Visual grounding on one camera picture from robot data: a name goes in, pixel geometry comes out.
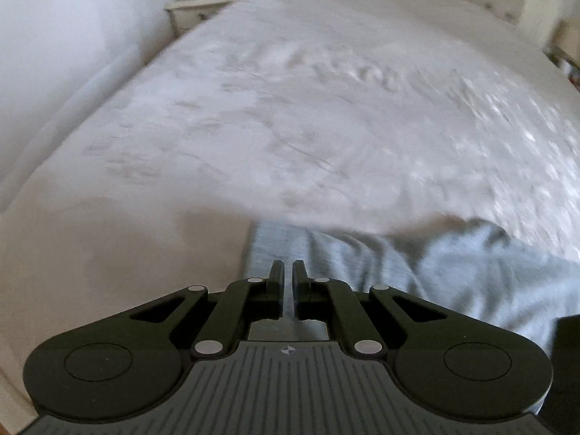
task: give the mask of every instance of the bedside table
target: bedside table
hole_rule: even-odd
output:
[[[181,37],[235,1],[239,0],[178,0],[165,9],[169,13],[175,37]]]

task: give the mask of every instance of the black object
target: black object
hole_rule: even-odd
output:
[[[223,293],[192,286],[56,336],[24,383],[23,434],[551,433],[533,414],[552,382],[514,333],[388,286],[354,293],[294,263],[299,319],[333,341],[247,341],[282,314],[283,263]]]

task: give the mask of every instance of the triangular cutout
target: triangular cutout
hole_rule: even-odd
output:
[[[423,307],[421,304],[414,303],[401,296],[394,296],[393,301],[415,322],[431,322],[447,318],[445,314]]]
[[[169,301],[158,304],[152,308],[145,309],[138,314],[132,315],[131,319],[159,324],[160,322],[163,322],[165,319],[167,319],[184,300],[185,298],[176,296]]]

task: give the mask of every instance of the bed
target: bed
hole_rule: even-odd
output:
[[[243,0],[173,43],[4,189],[0,423],[34,416],[21,371],[37,344],[225,288],[255,219],[484,218],[579,261],[580,97],[538,47],[554,5]]]

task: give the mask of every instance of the nightstand drawer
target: nightstand drawer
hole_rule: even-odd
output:
[[[183,34],[185,31],[195,28],[202,21],[208,20],[225,4],[216,4],[211,6],[202,6],[198,8],[175,9],[173,17],[175,18],[175,26],[179,32]]]

